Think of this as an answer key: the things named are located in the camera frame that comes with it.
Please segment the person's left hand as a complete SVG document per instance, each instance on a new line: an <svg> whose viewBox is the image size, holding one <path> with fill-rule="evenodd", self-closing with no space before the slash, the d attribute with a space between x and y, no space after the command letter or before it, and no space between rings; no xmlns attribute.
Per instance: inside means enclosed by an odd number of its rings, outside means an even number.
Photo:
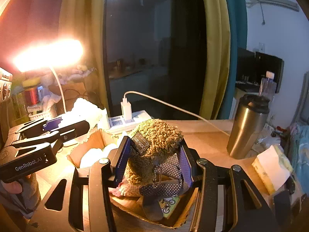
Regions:
<svg viewBox="0 0 309 232"><path fill-rule="evenodd" d="M23 191L21 184L17 181L12 183L5 183L1 181L1 185L10 194L20 194Z"/></svg>

